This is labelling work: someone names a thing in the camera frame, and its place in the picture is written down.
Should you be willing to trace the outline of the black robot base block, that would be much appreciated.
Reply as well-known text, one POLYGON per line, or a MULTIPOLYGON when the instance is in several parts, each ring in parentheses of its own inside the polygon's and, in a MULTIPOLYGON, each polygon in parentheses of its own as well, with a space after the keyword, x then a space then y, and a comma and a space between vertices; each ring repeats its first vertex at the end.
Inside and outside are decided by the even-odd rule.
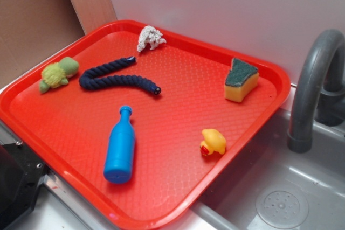
POLYGON ((33 212, 47 166, 26 144, 1 145, 1 229, 33 212))

